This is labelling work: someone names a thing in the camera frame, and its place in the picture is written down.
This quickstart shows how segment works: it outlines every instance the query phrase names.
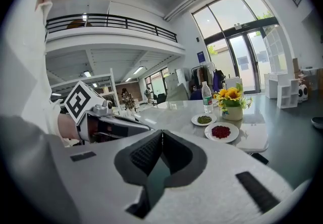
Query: plastic bottle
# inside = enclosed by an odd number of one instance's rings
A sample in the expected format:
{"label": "plastic bottle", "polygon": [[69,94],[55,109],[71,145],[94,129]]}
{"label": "plastic bottle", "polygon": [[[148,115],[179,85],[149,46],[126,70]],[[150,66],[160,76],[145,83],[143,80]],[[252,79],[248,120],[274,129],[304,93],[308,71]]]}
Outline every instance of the plastic bottle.
{"label": "plastic bottle", "polygon": [[212,95],[211,90],[208,87],[206,81],[202,82],[202,97],[203,97],[203,104],[204,104],[204,111],[207,114],[213,112],[213,105],[212,105]]}

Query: floor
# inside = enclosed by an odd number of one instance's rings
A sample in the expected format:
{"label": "floor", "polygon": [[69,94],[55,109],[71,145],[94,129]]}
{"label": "floor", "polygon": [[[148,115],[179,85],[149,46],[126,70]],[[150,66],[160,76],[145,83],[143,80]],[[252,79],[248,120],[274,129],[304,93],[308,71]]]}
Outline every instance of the floor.
{"label": "floor", "polygon": [[296,188],[313,177],[323,156],[323,132],[315,129],[311,118],[323,116],[323,99],[314,93],[309,101],[295,108],[280,110],[275,99],[253,95],[268,131],[268,149],[261,153],[268,166]]}

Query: ceiling light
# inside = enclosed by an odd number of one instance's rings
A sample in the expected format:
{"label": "ceiling light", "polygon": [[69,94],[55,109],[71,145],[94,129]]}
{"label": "ceiling light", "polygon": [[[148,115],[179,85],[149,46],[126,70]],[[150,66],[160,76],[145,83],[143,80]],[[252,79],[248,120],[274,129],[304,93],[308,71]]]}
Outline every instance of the ceiling light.
{"label": "ceiling light", "polygon": [[89,72],[89,71],[84,72],[84,75],[85,75],[86,77],[91,77],[91,74],[90,74],[90,72]]}
{"label": "ceiling light", "polygon": [[137,74],[143,67],[140,66],[133,74]]}

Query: white vase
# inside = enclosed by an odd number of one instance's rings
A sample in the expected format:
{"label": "white vase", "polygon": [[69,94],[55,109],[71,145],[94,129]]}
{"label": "white vase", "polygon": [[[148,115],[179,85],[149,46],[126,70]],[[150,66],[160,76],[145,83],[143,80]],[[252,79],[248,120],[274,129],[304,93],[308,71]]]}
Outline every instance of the white vase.
{"label": "white vase", "polygon": [[243,109],[240,106],[235,106],[235,107],[226,107],[228,110],[228,113],[222,113],[222,117],[225,120],[230,120],[230,121],[239,121],[243,117]]}

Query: green label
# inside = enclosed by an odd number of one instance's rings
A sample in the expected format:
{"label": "green label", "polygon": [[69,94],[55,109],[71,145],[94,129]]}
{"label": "green label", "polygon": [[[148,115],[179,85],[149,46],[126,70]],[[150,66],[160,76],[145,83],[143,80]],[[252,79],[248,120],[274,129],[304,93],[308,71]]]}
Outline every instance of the green label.
{"label": "green label", "polygon": [[212,105],[212,97],[204,97],[203,105]]}

